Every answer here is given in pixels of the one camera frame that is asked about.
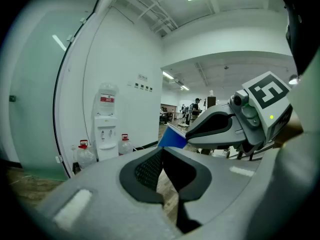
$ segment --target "plastic jug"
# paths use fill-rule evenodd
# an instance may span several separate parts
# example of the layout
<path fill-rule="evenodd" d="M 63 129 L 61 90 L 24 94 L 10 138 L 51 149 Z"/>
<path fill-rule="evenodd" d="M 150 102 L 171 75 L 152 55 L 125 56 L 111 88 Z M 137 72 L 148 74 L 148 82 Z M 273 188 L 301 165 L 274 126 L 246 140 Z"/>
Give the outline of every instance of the plastic jug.
<path fill-rule="evenodd" d="M 115 102 L 118 87 L 112 83 L 100 84 L 96 95 L 96 109 L 101 116 L 110 116 L 115 113 Z"/>
<path fill-rule="evenodd" d="M 86 139 L 80 140 L 80 146 L 78 147 L 76 160 L 81 170 L 97 162 L 96 156 L 89 151 L 88 141 Z"/>
<path fill-rule="evenodd" d="M 134 151 L 134 145 L 129 140 L 128 134 L 122 134 L 122 140 L 118 143 L 119 156 L 131 153 Z"/>

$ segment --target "water cooler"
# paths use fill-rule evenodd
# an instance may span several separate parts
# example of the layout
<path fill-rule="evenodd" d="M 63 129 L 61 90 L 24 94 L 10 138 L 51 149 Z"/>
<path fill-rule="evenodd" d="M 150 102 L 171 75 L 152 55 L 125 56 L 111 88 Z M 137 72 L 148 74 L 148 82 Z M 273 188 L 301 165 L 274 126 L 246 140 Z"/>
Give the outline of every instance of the water cooler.
<path fill-rule="evenodd" d="M 102 83 L 96 95 L 96 116 L 94 117 L 94 137 L 99 161 L 114 158 L 118 153 L 117 118 L 115 101 L 117 86 Z"/>

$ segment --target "wooden floor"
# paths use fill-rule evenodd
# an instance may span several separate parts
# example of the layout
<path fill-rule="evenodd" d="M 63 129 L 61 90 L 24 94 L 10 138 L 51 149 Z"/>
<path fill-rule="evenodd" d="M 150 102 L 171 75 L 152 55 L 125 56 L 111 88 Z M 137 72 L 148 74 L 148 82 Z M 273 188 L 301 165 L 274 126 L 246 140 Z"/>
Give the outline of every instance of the wooden floor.
<path fill-rule="evenodd" d="M 166 129 L 167 126 L 159 125 L 159 140 L 162 138 Z M 196 149 L 190 145 L 187 145 L 185 149 L 196 151 Z M 24 170 L 21 168 L 8 167 L 6 176 L 8 184 L 16 194 L 16 197 L 20 201 L 33 207 L 37 206 L 51 191 L 63 183 L 62 181 L 42 179 L 28 175 L 24 173 Z M 164 198 L 164 212 L 175 224 L 178 211 L 178 193 L 163 170 L 158 180 L 157 192 Z"/>

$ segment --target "gray plastic surface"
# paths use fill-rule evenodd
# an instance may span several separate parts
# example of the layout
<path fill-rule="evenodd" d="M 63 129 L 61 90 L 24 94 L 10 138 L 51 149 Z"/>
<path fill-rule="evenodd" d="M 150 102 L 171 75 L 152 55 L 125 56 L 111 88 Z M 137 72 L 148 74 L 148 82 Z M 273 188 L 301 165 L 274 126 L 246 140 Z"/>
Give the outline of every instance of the gray plastic surface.
<path fill-rule="evenodd" d="M 264 155 L 248 185 L 228 207 L 205 225 L 178 239 L 245 239 L 247 231 L 250 230 L 248 226 L 252 215 L 266 192 L 268 184 L 272 181 L 272 172 L 278 151 L 279 149 L 271 149 Z M 203 209 L 207 208 L 208 206 L 203 206 L 198 213 L 204 212 Z"/>
<path fill-rule="evenodd" d="M 271 135 L 273 127 L 276 127 L 277 125 L 283 126 L 283 125 L 281 125 L 281 122 L 282 122 L 281 117 L 287 111 L 287 109 L 290 107 L 289 100 L 285 96 L 283 98 L 277 100 L 276 102 L 274 102 L 272 105 L 269 105 L 265 108 L 261 107 L 258 100 L 253 95 L 253 93 L 249 90 L 249 88 L 251 88 L 255 84 L 259 83 L 267 76 L 272 76 L 277 81 L 279 81 L 280 84 L 282 86 L 284 86 L 284 88 L 286 88 L 287 90 L 290 90 L 290 88 L 288 87 L 288 85 L 285 82 L 283 82 L 279 77 L 277 77 L 274 73 L 272 73 L 270 71 L 254 78 L 254 79 L 252 79 L 242 85 L 243 89 L 249 95 L 249 105 L 256 108 L 257 113 L 259 115 L 259 118 L 261 120 L 261 125 L 262 125 L 263 131 L 264 131 L 264 136 L 265 136 L 265 143 L 264 144 L 266 144 L 267 142 L 269 142 L 271 139 L 273 139 L 275 137 L 274 135 L 273 136 Z M 270 89 L 274 89 L 277 87 L 277 85 L 274 82 L 270 83 L 268 86 Z M 264 90 L 263 92 L 266 92 L 265 93 L 266 96 L 268 95 L 270 97 L 274 97 L 273 94 L 271 94 L 271 92 L 268 89 Z"/>
<path fill-rule="evenodd" d="M 197 128 L 204 120 L 210 117 L 212 114 L 216 112 L 224 112 L 227 115 L 232 115 L 234 112 L 230 108 L 229 104 L 218 104 L 212 107 L 209 107 L 206 111 L 202 113 L 189 127 L 189 132 Z"/>
<path fill-rule="evenodd" d="M 253 118 L 247 118 L 247 116 L 243 114 L 243 106 L 235 105 L 233 102 L 233 97 L 230 98 L 229 102 L 230 102 L 230 107 L 235 113 L 236 118 L 238 119 L 249 144 L 252 146 L 259 146 L 261 143 L 263 143 L 266 140 L 266 136 L 265 136 L 264 129 L 262 128 L 262 124 L 260 122 L 258 112 L 256 111 L 256 109 L 252 106 L 249 106 L 250 109 L 255 110 L 257 115 L 256 117 L 253 117 Z"/>
<path fill-rule="evenodd" d="M 232 126 L 229 130 L 217 134 L 191 138 L 188 140 L 188 143 L 196 148 L 202 149 L 217 149 L 218 146 L 238 146 L 246 140 L 246 135 L 237 117 L 232 116 L 231 118 Z"/>
<path fill-rule="evenodd" d="M 195 155 L 176 147 L 170 149 L 206 166 L 211 172 L 212 181 L 202 197 L 184 204 L 188 217 L 201 224 L 206 224 L 225 210 L 251 180 L 252 176 L 232 172 L 231 168 L 253 174 L 259 166 L 259 162 Z"/>
<path fill-rule="evenodd" d="M 241 108 L 241 112 L 247 119 L 254 119 L 255 117 L 258 117 L 257 110 L 253 106 L 250 106 L 250 105 L 243 106 Z"/>
<path fill-rule="evenodd" d="M 38 210 L 52 219 L 75 193 L 86 189 L 93 195 L 70 230 L 75 235 L 97 240 L 170 240 L 181 236 L 161 204 L 136 201 L 119 182 L 119 173 L 125 164 L 154 149 L 147 148 L 89 166 L 56 188 Z"/>

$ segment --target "small label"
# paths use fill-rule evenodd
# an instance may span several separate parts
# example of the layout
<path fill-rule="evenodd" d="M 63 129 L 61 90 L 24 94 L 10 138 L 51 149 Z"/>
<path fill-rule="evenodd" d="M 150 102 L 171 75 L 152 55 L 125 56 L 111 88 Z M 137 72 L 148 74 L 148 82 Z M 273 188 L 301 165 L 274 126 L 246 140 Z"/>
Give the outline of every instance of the small label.
<path fill-rule="evenodd" d="M 101 102 L 114 103 L 115 102 L 115 96 L 114 95 L 109 95 L 109 94 L 101 94 L 100 101 Z"/>
<path fill-rule="evenodd" d="M 145 75 L 143 74 L 138 74 L 138 79 L 142 80 L 142 81 L 145 81 L 145 82 L 148 82 L 148 77 L 146 77 Z"/>

